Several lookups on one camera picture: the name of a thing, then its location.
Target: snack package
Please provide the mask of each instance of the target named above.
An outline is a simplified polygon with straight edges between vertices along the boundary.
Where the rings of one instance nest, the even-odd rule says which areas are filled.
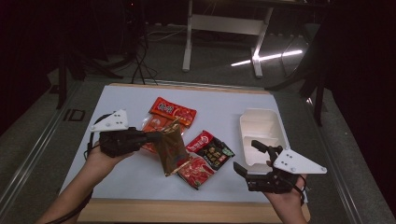
[[[190,128],[192,125],[197,112],[194,109],[177,105],[164,100],[162,97],[158,97],[152,105],[149,113],[150,117],[145,120],[142,131],[161,131],[164,127],[170,125],[175,119],[178,119],[180,132],[183,134],[185,129]],[[143,145],[142,148],[152,153],[156,153],[153,149],[152,143],[147,143]]]
[[[198,189],[206,180],[235,154],[211,133],[203,130],[186,149],[193,159],[180,168],[177,174],[191,187]]]
[[[178,119],[165,127],[162,133],[163,137],[154,143],[154,149],[160,156],[165,176],[169,176],[187,165],[191,161],[191,155],[184,146]]]

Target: orange red packet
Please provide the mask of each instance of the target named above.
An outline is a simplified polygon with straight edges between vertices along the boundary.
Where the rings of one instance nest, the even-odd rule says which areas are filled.
[[[145,121],[142,131],[161,131],[163,128],[171,124],[175,119],[178,119],[180,124],[180,132],[184,133],[185,129],[190,128],[194,122],[197,111],[169,102],[162,97],[158,97],[149,110],[149,113],[150,117]],[[143,145],[142,148],[156,153],[155,149],[153,148],[153,144],[151,143]]]

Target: background desk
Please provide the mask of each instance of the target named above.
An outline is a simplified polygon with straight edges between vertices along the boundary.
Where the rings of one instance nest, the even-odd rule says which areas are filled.
[[[271,204],[260,192],[250,192],[232,161],[244,164],[239,118],[246,108],[268,108],[276,113],[274,97],[265,91],[216,91],[148,86],[106,86],[93,112],[90,126],[104,114],[124,108],[130,126],[141,127],[155,99],[197,110],[185,144],[202,130],[221,139],[236,154],[199,190],[191,189],[176,175],[165,177],[157,155],[140,150],[122,161],[99,184],[81,221],[146,222],[278,222]],[[78,172],[90,133],[85,133],[64,187]],[[307,206],[304,214],[309,219]]]

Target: white plastic tray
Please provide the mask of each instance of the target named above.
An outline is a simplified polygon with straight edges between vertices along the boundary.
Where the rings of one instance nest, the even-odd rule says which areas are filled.
[[[266,162],[270,160],[268,153],[262,153],[251,146],[257,140],[267,146],[290,148],[280,116],[271,109],[248,108],[240,117],[245,160],[249,173],[268,173],[272,171]]]

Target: white mounting bracket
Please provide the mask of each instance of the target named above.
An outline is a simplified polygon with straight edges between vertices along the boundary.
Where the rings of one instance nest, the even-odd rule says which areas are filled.
[[[290,148],[285,148],[278,155],[274,166],[291,174],[326,174],[327,169]]]
[[[126,110],[121,109],[92,125],[90,131],[94,132],[110,132],[127,130],[129,128]]]

